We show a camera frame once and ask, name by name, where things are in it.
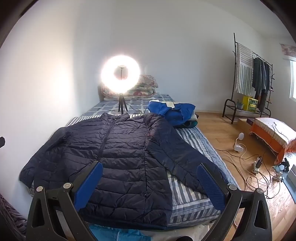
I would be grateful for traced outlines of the dark hanging clothes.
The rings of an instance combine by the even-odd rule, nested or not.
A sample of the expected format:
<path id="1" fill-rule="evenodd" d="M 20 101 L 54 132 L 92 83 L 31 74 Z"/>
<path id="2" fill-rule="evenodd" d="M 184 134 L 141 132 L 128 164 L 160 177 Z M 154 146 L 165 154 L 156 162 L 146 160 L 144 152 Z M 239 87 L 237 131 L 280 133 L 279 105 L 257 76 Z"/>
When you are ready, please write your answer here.
<path id="1" fill-rule="evenodd" d="M 271 67 L 259 57 L 253 60 L 252 87 L 255 90 L 255 99 L 258 100 L 257 108 L 260 112 L 265 109 L 268 92 L 271 87 Z"/>

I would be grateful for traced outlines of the light blue plastic bag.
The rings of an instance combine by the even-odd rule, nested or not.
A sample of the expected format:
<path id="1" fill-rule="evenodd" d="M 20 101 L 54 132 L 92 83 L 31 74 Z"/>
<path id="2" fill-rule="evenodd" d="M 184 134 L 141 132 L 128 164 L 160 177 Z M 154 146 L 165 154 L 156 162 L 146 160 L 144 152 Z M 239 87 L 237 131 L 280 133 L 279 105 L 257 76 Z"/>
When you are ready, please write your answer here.
<path id="1" fill-rule="evenodd" d="M 100 225 L 91 224 L 88 226 L 93 235 L 97 240 L 103 241 L 151 241 L 152 238 L 146 235 L 143 235 L 139 230 L 131 229 L 120 229 L 120 228 L 111 228 L 104 227 Z"/>

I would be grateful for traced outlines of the white power strip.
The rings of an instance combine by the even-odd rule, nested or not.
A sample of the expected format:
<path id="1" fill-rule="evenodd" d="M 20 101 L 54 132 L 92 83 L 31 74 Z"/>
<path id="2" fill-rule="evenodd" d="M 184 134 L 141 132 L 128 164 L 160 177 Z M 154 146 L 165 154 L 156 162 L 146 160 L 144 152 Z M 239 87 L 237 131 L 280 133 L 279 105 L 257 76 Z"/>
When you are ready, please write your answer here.
<path id="1" fill-rule="evenodd" d="M 259 168 L 260 168 L 261 165 L 262 165 L 262 156 L 259 156 L 259 157 L 257 157 L 257 159 L 253 163 L 252 172 L 254 174 L 258 174 L 259 173 Z"/>

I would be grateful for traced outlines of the orange covered stool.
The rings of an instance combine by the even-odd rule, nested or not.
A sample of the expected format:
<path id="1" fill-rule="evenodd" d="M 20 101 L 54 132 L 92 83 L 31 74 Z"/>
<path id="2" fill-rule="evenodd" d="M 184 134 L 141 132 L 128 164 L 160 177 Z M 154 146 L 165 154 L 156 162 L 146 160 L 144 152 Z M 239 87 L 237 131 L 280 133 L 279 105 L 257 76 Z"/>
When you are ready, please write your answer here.
<path id="1" fill-rule="evenodd" d="M 250 128 L 275 153 L 277 165 L 287 153 L 295 153 L 295 130 L 286 123 L 274 118 L 255 118 Z"/>

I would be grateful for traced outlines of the blue folded garment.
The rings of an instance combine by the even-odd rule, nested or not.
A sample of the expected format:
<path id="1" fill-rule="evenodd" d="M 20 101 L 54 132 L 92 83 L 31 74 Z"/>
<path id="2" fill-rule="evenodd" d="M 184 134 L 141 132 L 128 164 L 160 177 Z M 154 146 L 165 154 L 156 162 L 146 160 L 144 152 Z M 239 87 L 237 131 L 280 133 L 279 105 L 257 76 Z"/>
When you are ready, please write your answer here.
<path id="1" fill-rule="evenodd" d="M 198 124 L 195 106 L 191 103 L 151 100 L 150 113 L 163 116 L 174 128 L 194 128 Z"/>

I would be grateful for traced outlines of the yellow green box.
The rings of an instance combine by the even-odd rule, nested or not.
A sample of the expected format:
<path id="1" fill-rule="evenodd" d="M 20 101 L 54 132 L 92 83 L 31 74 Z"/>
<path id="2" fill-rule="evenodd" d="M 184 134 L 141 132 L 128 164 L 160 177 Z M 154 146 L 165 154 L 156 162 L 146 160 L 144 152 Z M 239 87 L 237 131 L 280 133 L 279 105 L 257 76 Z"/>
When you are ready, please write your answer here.
<path id="1" fill-rule="evenodd" d="M 242 104 L 244 111 L 255 113 L 258 105 L 258 100 L 245 95 L 243 96 Z"/>

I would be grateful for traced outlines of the black mini tripod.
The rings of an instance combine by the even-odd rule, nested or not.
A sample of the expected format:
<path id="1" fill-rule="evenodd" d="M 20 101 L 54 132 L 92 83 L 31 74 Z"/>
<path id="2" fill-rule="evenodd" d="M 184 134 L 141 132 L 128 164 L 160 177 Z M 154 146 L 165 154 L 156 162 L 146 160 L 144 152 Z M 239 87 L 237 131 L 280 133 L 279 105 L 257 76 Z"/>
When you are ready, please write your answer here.
<path id="1" fill-rule="evenodd" d="M 125 97 L 123 94 L 119 95 L 119 100 L 118 100 L 118 112 L 121 114 L 124 114 L 124 111 L 128 111 L 127 106 L 126 106 L 126 101 Z"/>

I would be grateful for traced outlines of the blue checked bed sheet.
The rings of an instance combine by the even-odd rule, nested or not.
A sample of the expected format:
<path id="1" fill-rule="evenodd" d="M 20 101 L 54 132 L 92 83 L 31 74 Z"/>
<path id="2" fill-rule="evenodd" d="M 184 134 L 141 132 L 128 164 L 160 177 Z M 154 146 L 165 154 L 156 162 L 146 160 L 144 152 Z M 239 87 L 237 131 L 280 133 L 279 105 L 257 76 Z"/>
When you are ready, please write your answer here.
<path id="1" fill-rule="evenodd" d="M 125 102 L 127 111 L 125 109 L 125 106 L 123 106 L 123 109 L 129 114 L 148 113 L 149 110 L 147 109 L 147 106 L 151 100 L 174 101 L 168 94 L 156 93 L 152 97 L 137 97 L 136 99 L 126 98 Z M 118 112 L 118 104 L 119 100 L 117 99 L 106 99 L 93 106 L 91 109 L 89 109 L 89 111 L 82 114 L 82 116 L 101 115 L 103 113 L 118 115 L 121 114 L 121 112 Z"/>

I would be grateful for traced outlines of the floral folded quilt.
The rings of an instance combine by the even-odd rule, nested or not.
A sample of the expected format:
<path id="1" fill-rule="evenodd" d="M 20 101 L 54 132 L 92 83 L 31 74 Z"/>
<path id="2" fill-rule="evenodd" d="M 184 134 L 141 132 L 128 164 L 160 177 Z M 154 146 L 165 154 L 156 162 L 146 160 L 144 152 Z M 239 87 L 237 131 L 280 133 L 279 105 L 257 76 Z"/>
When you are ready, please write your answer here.
<path id="1" fill-rule="evenodd" d="M 152 75 L 140 75 L 138 83 L 130 90 L 125 92 L 125 99 L 149 98 L 155 95 L 158 83 Z M 102 85 L 101 93 L 108 99 L 119 99 L 119 94 L 112 92 L 110 89 Z"/>

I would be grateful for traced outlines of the striped hanging cloth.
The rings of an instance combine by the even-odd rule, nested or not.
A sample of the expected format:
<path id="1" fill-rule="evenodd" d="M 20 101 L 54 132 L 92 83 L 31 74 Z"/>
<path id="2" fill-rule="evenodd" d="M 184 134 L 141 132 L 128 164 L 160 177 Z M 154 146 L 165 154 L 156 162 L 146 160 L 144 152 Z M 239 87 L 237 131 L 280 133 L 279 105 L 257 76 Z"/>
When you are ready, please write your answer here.
<path id="1" fill-rule="evenodd" d="M 237 93 L 251 96 L 253 78 L 253 52 L 244 45 L 236 44 L 236 87 Z"/>

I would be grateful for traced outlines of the window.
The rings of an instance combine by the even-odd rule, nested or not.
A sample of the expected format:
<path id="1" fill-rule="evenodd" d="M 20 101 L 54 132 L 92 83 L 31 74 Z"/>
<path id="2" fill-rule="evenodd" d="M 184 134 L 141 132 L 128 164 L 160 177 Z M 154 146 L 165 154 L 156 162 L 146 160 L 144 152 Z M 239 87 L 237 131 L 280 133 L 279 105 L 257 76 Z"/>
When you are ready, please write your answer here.
<path id="1" fill-rule="evenodd" d="M 291 82 L 290 82 L 290 98 L 296 101 L 296 62 L 290 61 Z"/>

